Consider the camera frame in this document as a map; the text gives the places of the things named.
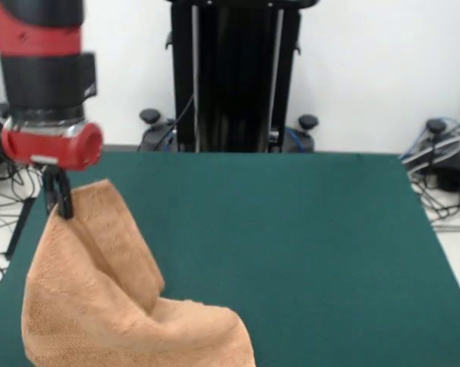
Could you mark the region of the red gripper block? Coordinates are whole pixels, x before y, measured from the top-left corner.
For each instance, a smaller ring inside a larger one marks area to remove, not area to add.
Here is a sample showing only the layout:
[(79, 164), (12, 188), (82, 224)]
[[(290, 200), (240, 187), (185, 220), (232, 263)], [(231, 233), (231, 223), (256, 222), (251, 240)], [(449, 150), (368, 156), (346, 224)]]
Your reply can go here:
[(47, 214), (57, 204), (60, 216), (72, 219), (70, 180), (64, 170), (82, 171), (100, 159), (101, 128), (85, 118), (59, 121), (9, 118), (2, 128), (1, 143), (13, 161), (50, 165), (42, 175)]

